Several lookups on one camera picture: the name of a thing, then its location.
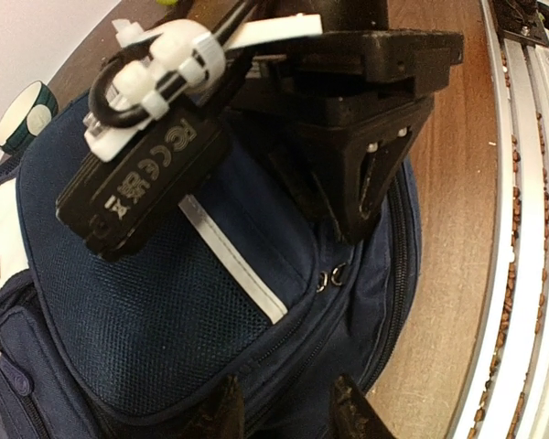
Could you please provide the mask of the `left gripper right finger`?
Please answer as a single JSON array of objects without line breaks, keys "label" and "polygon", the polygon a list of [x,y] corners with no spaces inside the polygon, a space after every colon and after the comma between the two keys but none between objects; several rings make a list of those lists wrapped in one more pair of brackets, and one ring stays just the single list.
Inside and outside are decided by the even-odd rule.
[{"label": "left gripper right finger", "polygon": [[347,374],[339,375],[331,386],[329,423],[331,438],[395,438],[358,385]]}]

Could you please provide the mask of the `navy blue student backpack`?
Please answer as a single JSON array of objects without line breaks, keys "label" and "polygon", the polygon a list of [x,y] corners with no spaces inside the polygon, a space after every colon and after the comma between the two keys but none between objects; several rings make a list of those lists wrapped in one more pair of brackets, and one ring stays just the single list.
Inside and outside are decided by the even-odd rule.
[{"label": "navy blue student backpack", "polygon": [[247,153],[137,254],[106,262],[55,200],[86,155],[79,98],[0,169],[0,438],[169,438],[225,377],[248,438],[328,438],[333,381],[369,390],[414,300],[421,231],[404,161],[371,237],[340,243]]}]

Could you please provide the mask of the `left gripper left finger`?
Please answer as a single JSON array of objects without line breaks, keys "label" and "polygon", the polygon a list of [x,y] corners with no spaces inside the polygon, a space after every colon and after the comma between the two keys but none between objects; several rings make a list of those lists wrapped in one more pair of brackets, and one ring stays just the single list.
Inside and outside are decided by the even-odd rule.
[{"label": "left gripper left finger", "polygon": [[183,438],[243,438],[245,409],[239,381],[226,376],[182,430]]}]

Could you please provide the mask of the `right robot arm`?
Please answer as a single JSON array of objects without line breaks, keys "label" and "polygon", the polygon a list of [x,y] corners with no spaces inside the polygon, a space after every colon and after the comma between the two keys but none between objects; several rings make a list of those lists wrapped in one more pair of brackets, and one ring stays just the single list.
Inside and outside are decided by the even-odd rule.
[{"label": "right robot arm", "polygon": [[384,1],[271,1],[318,14],[323,32],[260,48],[228,118],[240,142],[312,222],[368,239],[389,187],[461,63],[464,38],[393,29]]}]

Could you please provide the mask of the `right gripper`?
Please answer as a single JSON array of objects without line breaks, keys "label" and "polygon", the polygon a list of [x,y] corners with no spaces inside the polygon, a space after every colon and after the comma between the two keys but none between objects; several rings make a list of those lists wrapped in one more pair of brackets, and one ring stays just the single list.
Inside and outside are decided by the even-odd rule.
[{"label": "right gripper", "polygon": [[402,162],[461,63],[451,31],[333,31],[259,47],[228,121],[273,134],[267,159],[304,215],[368,238]]}]

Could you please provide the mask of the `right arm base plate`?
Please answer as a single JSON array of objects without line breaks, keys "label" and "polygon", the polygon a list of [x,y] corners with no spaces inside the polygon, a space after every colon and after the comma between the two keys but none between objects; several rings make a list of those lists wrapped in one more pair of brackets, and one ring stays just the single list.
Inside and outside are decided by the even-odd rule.
[{"label": "right arm base plate", "polygon": [[549,47],[549,5],[543,1],[489,1],[496,34],[526,46]]}]

